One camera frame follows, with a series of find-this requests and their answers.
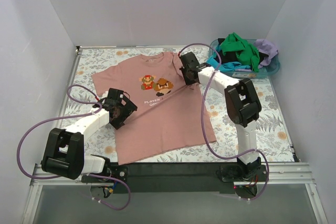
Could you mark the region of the pink printed t shirt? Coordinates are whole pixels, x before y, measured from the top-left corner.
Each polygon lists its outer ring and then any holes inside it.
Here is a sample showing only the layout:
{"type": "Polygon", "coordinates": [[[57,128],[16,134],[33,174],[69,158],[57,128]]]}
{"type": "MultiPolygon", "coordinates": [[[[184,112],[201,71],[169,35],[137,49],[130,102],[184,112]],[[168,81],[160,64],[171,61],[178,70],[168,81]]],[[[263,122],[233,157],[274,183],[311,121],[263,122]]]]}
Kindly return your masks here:
{"type": "Polygon", "coordinates": [[[202,93],[187,86],[176,53],[138,55],[92,75],[97,95],[123,90],[138,107],[115,131],[119,164],[133,163],[177,148],[216,141],[202,93]]]}

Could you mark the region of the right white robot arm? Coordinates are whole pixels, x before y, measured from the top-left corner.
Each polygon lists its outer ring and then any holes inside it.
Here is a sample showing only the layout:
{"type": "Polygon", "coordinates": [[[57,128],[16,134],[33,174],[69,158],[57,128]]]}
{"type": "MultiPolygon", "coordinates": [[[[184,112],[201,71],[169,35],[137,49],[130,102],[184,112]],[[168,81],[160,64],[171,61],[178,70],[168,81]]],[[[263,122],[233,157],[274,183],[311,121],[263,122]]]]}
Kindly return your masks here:
{"type": "Polygon", "coordinates": [[[238,154],[231,157],[236,162],[220,168],[224,182],[255,179],[261,169],[257,152],[256,123],[261,112],[261,103],[250,79],[238,80],[216,70],[208,63],[199,63],[192,52],[178,54],[180,68],[186,85],[195,83],[206,86],[201,110],[204,110],[206,93],[212,88],[225,97],[229,119],[235,124],[238,139],[238,154]]]}

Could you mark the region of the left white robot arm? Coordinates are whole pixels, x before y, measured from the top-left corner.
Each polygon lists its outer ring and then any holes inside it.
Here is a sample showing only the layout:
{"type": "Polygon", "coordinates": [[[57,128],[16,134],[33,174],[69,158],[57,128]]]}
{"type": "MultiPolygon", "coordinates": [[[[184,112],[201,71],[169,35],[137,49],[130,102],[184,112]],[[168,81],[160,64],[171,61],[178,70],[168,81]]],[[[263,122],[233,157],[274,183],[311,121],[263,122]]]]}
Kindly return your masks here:
{"type": "Polygon", "coordinates": [[[126,92],[110,88],[105,97],[92,104],[88,115],[64,129],[54,128],[49,132],[42,170],[69,179],[86,174],[107,176],[110,160],[85,155],[85,141],[107,124],[118,130],[137,109],[126,92]]]}

